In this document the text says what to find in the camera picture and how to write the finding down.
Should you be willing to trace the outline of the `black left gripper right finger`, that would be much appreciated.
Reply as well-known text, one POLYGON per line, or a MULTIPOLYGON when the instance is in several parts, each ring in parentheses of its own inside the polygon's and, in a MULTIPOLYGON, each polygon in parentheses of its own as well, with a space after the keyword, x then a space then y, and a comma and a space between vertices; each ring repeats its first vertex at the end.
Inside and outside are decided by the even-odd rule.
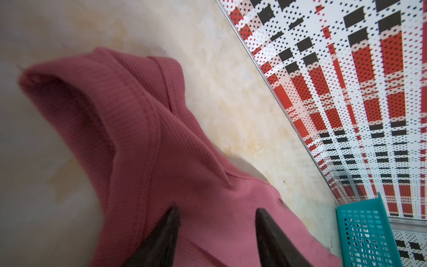
POLYGON ((262 267, 311 267, 266 209, 256 210, 255 228, 262 267))

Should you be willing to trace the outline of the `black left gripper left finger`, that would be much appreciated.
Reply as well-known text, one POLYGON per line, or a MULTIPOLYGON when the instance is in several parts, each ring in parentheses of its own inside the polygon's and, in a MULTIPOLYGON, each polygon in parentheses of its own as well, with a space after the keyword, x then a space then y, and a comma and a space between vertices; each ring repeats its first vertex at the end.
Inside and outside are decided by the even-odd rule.
POLYGON ((172 267, 180 228, 176 206, 162 216, 153 231, 123 264, 124 267, 172 267))

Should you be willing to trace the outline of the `pink ribbed tank top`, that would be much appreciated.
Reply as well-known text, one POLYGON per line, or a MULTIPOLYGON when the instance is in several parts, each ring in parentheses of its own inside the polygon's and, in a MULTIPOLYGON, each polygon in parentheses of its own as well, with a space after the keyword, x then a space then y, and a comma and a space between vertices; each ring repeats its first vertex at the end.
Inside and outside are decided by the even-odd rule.
POLYGON ((19 84, 99 198, 105 221, 92 266, 123 265, 173 206, 180 214, 176 267, 258 267, 260 208, 295 246, 293 258, 341 266, 272 185, 217 151, 186 106, 174 59, 96 49, 34 65, 19 84))

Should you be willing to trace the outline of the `teal plastic basket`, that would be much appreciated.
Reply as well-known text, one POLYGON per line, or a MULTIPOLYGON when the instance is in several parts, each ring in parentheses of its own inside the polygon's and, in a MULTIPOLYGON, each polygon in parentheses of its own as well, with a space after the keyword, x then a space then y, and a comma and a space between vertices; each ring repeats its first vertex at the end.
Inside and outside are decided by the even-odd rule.
POLYGON ((381 195, 336 208, 344 267, 402 267, 381 195))

